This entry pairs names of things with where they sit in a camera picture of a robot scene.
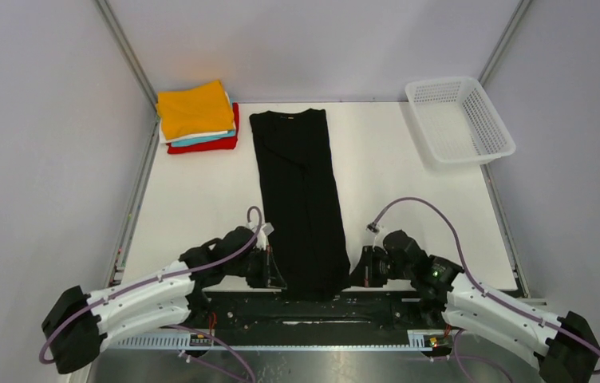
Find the black t shirt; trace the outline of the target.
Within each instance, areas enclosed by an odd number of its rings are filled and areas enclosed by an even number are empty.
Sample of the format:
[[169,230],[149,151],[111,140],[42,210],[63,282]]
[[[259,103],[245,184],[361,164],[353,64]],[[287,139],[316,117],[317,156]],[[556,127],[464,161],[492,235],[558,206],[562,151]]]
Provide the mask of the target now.
[[265,219],[286,295],[324,301],[350,271],[326,111],[266,111],[249,122]]

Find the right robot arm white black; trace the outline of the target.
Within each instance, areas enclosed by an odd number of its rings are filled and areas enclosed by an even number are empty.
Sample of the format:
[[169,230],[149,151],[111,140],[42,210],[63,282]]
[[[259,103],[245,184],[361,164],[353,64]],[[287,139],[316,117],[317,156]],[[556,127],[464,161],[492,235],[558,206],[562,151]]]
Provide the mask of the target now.
[[387,234],[380,247],[363,247],[349,277],[352,286],[372,288],[391,280],[410,282],[429,328],[446,323],[477,334],[537,369],[545,382],[588,382],[594,375],[600,346],[582,315],[559,316],[472,281],[461,265],[428,254],[402,230]]

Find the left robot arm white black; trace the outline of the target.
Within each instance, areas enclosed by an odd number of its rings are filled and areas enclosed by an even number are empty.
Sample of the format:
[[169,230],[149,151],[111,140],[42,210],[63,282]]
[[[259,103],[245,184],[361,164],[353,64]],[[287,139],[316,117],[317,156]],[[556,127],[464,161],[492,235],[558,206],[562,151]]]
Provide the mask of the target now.
[[136,281],[90,293],[80,286],[65,290],[41,324],[41,363],[73,373],[116,341],[183,322],[201,327],[210,310],[204,289],[228,275],[254,288],[285,287],[268,241],[273,230],[271,223],[237,227]]

